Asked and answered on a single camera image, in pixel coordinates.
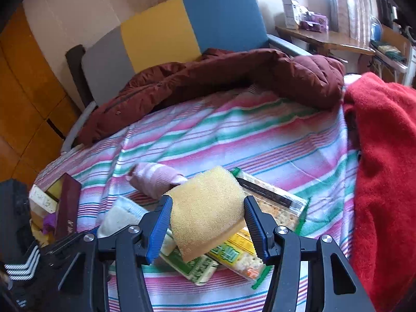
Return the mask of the gold metal tin box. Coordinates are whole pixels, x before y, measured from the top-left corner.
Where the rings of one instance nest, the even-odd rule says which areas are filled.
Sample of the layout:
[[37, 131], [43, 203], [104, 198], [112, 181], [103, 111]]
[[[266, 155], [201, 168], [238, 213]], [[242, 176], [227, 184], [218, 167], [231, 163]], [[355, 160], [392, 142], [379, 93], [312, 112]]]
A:
[[56, 214], [55, 240], [63, 239], [77, 232], [77, 211], [80, 200], [81, 184], [64, 173], [47, 190], [46, 193], [58, 202]]

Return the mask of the purple box on table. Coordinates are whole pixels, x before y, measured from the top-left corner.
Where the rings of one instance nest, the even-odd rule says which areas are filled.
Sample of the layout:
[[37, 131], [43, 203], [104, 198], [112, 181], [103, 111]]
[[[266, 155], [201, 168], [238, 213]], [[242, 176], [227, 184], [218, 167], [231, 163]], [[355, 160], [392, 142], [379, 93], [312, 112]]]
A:
[[307, 11], [301, 14], [299, 28], [311, 32], [326, 33], [329, 31], [329, 21], [325, 15]]

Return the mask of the white box on table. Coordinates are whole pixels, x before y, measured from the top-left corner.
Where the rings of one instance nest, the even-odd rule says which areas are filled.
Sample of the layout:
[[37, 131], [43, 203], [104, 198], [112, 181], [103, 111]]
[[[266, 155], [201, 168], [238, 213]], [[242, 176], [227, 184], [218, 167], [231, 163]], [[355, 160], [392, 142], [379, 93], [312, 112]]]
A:
[[285, 18], [285, 27], [290, 30], [297, 30], [300, 24], [300, 9], [297, 0], [282, 0]]

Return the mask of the yellow cracker packet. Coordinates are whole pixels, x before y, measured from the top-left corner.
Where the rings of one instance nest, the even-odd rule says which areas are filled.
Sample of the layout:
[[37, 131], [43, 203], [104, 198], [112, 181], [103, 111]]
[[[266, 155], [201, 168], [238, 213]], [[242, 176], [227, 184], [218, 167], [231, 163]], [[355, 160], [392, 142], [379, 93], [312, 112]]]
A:
[[252, 289], [257, 289], [271, 270], [271, 266], [265, 265], [257, 256], [247, 227], [214, 247], [208, 256], [251, 281]]

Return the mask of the white sock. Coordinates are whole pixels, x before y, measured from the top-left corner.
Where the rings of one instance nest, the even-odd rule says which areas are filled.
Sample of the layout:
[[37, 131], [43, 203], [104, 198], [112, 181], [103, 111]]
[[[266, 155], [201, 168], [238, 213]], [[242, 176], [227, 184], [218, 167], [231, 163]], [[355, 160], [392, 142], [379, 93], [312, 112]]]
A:
[[97, 231], [98, 238], [109, 237], [128, 225], [137, 225], [148, 210], [132, 200], [118, 196], [104, 216]]

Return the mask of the wooden side table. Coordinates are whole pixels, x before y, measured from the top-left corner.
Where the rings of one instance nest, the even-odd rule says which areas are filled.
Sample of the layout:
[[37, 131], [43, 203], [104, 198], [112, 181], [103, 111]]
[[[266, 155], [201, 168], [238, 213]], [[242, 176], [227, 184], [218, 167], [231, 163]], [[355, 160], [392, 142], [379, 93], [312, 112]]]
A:
[[321, 55], [328, 56], [331, 50], [348, 51], [355, 54], [374, 56], [373, 50], [368, 44], [361, 43], [347, 35], [339, 32], [312, 32], [307, 30], [291, 30], [275, 26], [275, 30], [280, 35], [296, 38], [308, 44], [315, 45]]

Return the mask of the maroon puffer jacket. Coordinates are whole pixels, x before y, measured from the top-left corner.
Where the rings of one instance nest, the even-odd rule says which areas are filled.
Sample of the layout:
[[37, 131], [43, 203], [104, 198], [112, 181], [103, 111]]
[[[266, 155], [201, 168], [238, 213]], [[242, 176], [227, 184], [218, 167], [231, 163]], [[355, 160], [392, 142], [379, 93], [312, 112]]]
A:
[[209, 48], [196, 61], [163, 63], [134, 75], [116, 97], [92, 112], [77, 140], [90, 146], [149, 113], [251, 85], [329, 111], [341, 100], [344, 74], [341, 62], [322, 55], [290, 57], [277, 49]]

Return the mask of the white tall carton box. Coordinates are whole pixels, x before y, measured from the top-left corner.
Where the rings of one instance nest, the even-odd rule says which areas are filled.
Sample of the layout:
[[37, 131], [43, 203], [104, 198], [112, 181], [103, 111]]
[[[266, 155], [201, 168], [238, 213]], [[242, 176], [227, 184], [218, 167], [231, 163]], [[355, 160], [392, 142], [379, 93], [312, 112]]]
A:
[[30, 209], [41, 218], [53, 214], [57, 210], [58, 202], [43, 192], [37, 185], [29, 191]]

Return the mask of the yellow sponge block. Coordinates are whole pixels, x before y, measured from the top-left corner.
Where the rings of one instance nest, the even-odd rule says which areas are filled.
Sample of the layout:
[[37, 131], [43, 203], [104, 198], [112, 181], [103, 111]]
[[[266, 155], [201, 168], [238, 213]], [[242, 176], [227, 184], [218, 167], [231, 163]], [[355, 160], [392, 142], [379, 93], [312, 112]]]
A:
[[173, 200], [171, 232], [187, 263], [245, 226], [245, 193], [221, 166], [199, 173], [166, 193]]

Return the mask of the pink rolled sock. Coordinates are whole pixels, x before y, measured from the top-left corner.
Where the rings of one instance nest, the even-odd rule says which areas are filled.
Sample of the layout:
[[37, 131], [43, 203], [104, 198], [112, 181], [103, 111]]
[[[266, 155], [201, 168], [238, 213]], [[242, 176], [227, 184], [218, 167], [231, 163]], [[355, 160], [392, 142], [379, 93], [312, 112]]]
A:
[[187, 182], [176, 169], [157, 163], [139, 162], [126, 175], [127, 181], [139, 192], [159, 199], [172, 188]]

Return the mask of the striped bed sheet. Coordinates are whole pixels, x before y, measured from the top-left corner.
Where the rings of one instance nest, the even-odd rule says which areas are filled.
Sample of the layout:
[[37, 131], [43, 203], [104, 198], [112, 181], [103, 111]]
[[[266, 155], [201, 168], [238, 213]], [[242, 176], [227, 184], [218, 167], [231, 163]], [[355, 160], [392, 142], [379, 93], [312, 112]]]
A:
[[155, 201], [127, 181], [136, 162], [165, 164], [187, 178], [238, 167], [308, 200], [300, 234], [327, 233], [349, 255], [357, 157], [341, 108], [320, 112], [249, 87], [147, 115], [93, 147], [72, 149], [35, 182], [46, 189], [67, 173], [81, 184], [82, 231], [100, 225], [121, 196], [153, 209]]

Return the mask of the green-edged cracker packet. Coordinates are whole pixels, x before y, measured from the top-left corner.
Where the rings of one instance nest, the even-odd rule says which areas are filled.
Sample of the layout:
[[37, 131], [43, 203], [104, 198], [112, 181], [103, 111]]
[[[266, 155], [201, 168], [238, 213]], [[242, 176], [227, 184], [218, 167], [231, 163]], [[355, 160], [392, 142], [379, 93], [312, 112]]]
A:
[[297, 230], [307, 208], [307, 200], [251, 176], [241, 168], [232, 168], [230, 172], [245, 195], [253, 196], [260, 209], [272, 215], [277, 225], [284, 225], [294, 232]]

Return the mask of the red fleece blanket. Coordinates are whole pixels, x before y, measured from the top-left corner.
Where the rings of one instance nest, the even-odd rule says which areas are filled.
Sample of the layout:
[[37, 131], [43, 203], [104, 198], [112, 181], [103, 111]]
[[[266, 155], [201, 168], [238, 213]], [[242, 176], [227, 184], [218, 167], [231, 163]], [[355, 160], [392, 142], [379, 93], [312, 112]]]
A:
[[415, 90], [363, 74], [344, 116], [361, 152], [350, 263], [374, 308], [392, 311], [415, 282]]

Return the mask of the white shelf with items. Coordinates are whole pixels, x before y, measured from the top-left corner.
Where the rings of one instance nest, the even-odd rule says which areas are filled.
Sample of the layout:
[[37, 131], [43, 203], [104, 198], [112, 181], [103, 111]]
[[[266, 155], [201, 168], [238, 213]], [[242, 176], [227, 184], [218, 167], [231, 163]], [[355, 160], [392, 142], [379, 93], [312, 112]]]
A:
[[415, 46], [399, 32], [371, 19], [370, 46], [375, 55], [370, 70], [387, 82], [412, 86], [415, 77]]

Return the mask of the green tea box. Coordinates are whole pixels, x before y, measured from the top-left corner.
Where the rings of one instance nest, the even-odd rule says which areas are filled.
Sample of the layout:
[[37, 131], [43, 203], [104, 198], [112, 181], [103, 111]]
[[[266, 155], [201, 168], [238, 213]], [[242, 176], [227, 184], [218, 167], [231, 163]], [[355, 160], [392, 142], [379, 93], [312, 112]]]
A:
[[217, 261], [205, 254], [185, 262], [170, 229], [166, 231], [159, 255], [168, 265], [197, 286], [207, 284], [219, 267]]

